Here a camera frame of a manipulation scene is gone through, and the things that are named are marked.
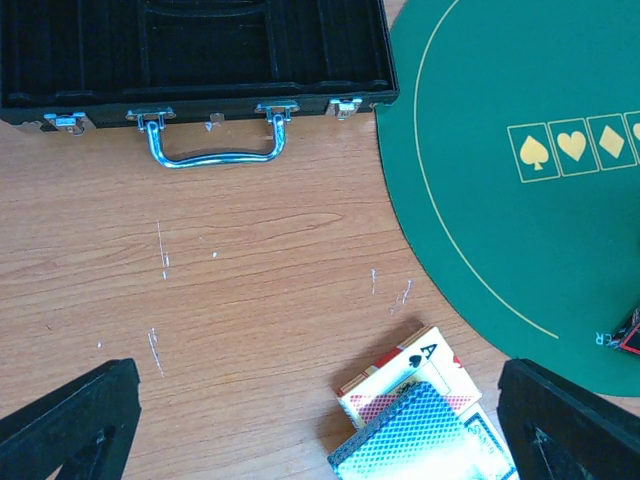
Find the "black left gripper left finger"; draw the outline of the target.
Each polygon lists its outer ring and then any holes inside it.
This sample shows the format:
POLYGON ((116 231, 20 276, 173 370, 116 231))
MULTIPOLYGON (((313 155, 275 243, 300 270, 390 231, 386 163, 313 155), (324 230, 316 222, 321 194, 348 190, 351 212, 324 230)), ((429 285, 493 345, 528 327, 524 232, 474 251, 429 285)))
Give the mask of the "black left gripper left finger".
POLYGON ((120 479, 141 416, 131 358, 113 359, 1 419, 3 479, 120 479))

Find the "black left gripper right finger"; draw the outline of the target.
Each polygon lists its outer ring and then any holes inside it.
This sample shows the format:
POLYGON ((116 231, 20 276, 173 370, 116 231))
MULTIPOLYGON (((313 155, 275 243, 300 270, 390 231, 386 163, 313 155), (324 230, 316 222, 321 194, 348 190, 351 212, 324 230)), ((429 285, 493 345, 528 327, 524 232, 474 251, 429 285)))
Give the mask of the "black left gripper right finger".
POLYGON ((637 479, 639 417, 528 359, 505 362, 497 414, 521 479, 637 479))

